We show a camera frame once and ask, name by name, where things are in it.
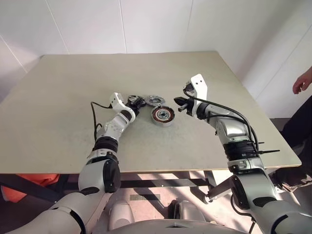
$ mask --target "black cable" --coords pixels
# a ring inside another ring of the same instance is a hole
[[[209,118],[213,118],[213,117],[228,117],[228,118],[233,118],[233,119],[235,119],[235,120],[237,120],[237,121],[239,121],[239,122],[241,122],[241,123],[243,123],[243,124],[246,124],[246,123],[244,122],[244,120],[242,120],[242,119],[240,119],[240,118],[238,118],[238,117],[236,117],[236,116],[213,115],[213,116],[209,116],[208,119],[209,119]],[[253,145],[253,149],[254,149],[256,152],[258,152],[258,151],[259,151],[259,142],[258,142],[257,135],[255,134],[255,131],[254,131],[254,129],[253,129],[252,127],[250,127],[250,129],[251,129],[251,132],[252,132],[252,135],[253,135],[253,138],[254,138],[254,144],[255,144],[255,146]]]
[[[249,234],[251,234],[252,233],[252,231],[253,231],[253,229],[254,229],[254,226],[255,226],[255,220],[252,218],[252,225],[251,225],[251,227],[250,227],[250,229],[249,229]]]
[[[207,101],[207,100],[204,100],[204,99],[196,98],[196,97],[194,97],[194,96],[192,96],[192,95],[189,95],[185,89],[183,89],[183,93],[184,93],[186,96],[188,96],[189,98],[192,98],[192,99],[197,100],[197,101],[205,102],[205,103],[207,103],[207,104],[209,104],[209,105],[214,105],[214,106],[221,107],[221,108],[223,108],[223,109],[226,109],[226,110],[228,110],[228,111],[231,111],[231,112],[237,114],[238,116],[240,116],[240,117],[245,121],[245,124],[246,124],[247,129],[248,129],[248,137],[249,137],[250,140],[252,140],[252,139],[251,139],[251,128],[250,128],[250,124],[249,124],[248,120],[246,119],[246,117],[244,117],[240,112],[238,112],[238,111],[236,111],[236,110],[234,110],[234,109],[232,109],[232,108],[230,108],[230,107],[220,105],[220,104],[218,104],[218,103],[214,103],[214,102]]]
[[[250,227],[250,229],[249,229],[249,232],[248,232],[248,233],[252,233],[252,231],[253,231],[253,229],[254,229],[254,225],[255,225],[255,219],[254,219],[254,217],[253,217],[251,214],[249,214],[249,213],[242,213],[242,212],[239,212],[239,211],[235,208],[234,202],[233,202],[233,194],[232,194],[232,196],[231,196],[230,201],[231,201],[231,206],[232,206],[233,210],[234,210],[236,213],[238,213],[239,215],[242,215],[242,216],[249,216],[249,217],[252,218],[252,222],[253,222],[253,223],[252,223],[252,225],[251,225],[251,227]]]
[[[94,132],[93,132],[93,136],[94,136],[94,141],[97,140],[97,129],[98,129],[98,126],[101,126],[102,127],[102,124],[98,123],[97,124],[97,119],[96,119],[96,113],[95,113],[95,110],[94,110],[94,106],[93,105],[97,105],[99,107],[102,107],[102,108],[105,108],[105,109],[111,109],[112,106],[102,106],[94,101],[91,101],[91,108],[92,108],[92,115],[93,115],[93,126],[94,126]]]
[[[252,216],[251,214],[239,212],[239,211],[235,208],[234,203],[233,203],[233,194],[232,194],[232,196],[231,196],[231,206],[232,206],[233,210],[234,210],[236,213],[238,213],[239,215],[242,215],[242,216],[249,216],[249,217],[253,218],[253,216]]]

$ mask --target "black pants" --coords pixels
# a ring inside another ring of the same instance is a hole
[[[299,108],[286,123],[281,132],[287,143],[293,148],[304,143],[298,155],[302,165],[280,168],[275,171],[272,181],[290,192],[298,187],[312,184],[312,96]]]

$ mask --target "metal table frame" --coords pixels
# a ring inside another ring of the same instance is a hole
[[[212,171],[205,171],[204,174],[205,180],[201,178],[122,180],[120,188],[190,187],[191,192],[198,199],[205,202],[205,197],[208,195],[203,193],[198,187],[208,186],[210,191],[211,189],[213,190],[216,184]],[[68,182],[68,178],[69,174],[61,174],[57,183],[48,187],[42,187],[16,174],[0,174],[0,185],[44,200],[56,202],[65,195],[65,190],[78,191],[78,183]]]

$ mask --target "person's hand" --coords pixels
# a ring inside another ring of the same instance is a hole
[[[299,94],[301,90],[305,91],[311,83],[312,67],[296,80],[296,82],[293,84],[292,91],[294,94]]]

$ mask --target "person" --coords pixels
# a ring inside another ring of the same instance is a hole
[[[294,83],[292,91],[299,94],[312,83],[312,67]],[[312,96],[297,110],[281,131],[292,148],[301,146],[298,154],[302,164],[299,167],[280,168],[270,174],[273,184],[284,191],[293,192],[299,187],[312,184]]]

